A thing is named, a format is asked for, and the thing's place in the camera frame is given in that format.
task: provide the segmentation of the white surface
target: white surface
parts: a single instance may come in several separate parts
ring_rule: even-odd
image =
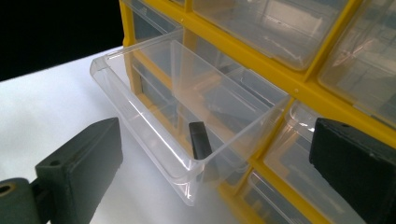
[[[0,180],[33,181],[35,165],[52,151],[117,116],[89,74],[103,54],[0,82]],[[237,223],[215,191],[186,206],[123,126],[121,132],[124,162],[92,223]]]

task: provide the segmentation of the black object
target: black object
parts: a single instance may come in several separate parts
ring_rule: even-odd
[[[90,223],[121,163],[118,119],[96,122],[40,162],[32,184],[0,182],[0,223]]]
[[[206,128],[203,122],[192,122],[189,124],[191,144],[194,158],[203,160],[212,154],[212,148],[207,137]]]
[[[309,161],[367,223],[396,223],[396,150],[344,123],[318,119]]]

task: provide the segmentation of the black background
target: black background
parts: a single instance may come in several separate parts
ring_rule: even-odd
[[[117,0],[0,3],[0,80],[121,46]]]

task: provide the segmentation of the open drawer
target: open drawer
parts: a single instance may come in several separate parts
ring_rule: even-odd
[[[91,74],[178,195],[194,205],[203,186],[216,187],[245,164],[288,97],[263,82],[278,91],[265,104],[180,39],[175,32],[107,54],[93,60]],[[204,123],[212,150],[202,160],[192,152],[195,121]]]

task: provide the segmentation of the transparent bin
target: transparent bin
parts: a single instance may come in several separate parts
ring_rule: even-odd
[[[396,128],[396,2],[374,0],[345,33],[320,83]]]
[[[133,10],[134,37],[137,42],[169,34],[182,28],[177,22],[139,0],[124,2]]]
[[[249,175],[243,195],[244,201],[264,223],[310,223],[256,171]]]
[[[285,65],[311,64],[347,0],[194,0],[193,10]]]
[[[178,41],[163,35],[92,62],[91,74],[130,133],[187,205],[216,187],[265,138],[285,99],[266,106]],[[212,153],[195,160],[189,123],[203,121]]]
[[[364,223],[350,205],[309,162],[309,150],[319,114],[296,102],[265,155],[264,163],[334,223]]]

